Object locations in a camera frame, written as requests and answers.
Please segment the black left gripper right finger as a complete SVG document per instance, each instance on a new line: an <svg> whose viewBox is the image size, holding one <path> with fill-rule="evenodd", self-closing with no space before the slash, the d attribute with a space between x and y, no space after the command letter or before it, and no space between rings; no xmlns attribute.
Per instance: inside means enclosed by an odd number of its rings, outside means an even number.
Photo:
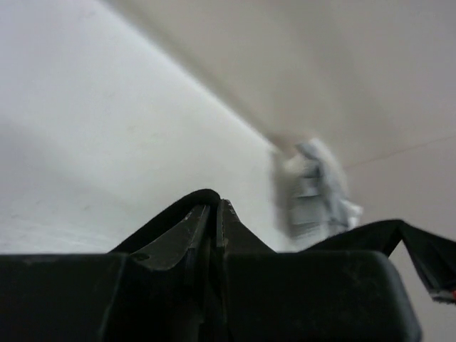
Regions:
<svg viewBox="0 0 456 342"><path fill-rule="evenodd" d="M275 341L276 253L225 199L217 209L216 233L224 335L228 341Z"/></svg>

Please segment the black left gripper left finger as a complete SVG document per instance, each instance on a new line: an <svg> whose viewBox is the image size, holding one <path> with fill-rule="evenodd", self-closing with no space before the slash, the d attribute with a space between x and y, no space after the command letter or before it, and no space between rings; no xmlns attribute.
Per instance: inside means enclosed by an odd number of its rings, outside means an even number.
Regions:
<svg viewBox="0 0 456 342"><path fill-rule="evenodd" d="M210 212L210 206L197 205L173 228L132 254L152 277L148 326L161 341L200 340L209 271Z"/></svg>

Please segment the black tank top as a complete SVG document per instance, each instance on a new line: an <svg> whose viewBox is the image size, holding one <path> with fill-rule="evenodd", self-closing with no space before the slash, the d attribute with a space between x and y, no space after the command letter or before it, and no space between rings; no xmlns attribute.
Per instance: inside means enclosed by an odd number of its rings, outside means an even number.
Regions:
<svg viewBox="0 0 456 342"><path fill-rule="evenodd" d="M210 207L209 222L214 224L221 201L219 194L211 189L191 192L153 217L112 251L136 252L181 222L197 205ZM433 301L454 304L455 241L414 227L401 219L387 219L356 227L309 249L375 250L389 257L400 242L408 250L415 270Z"/></svg>

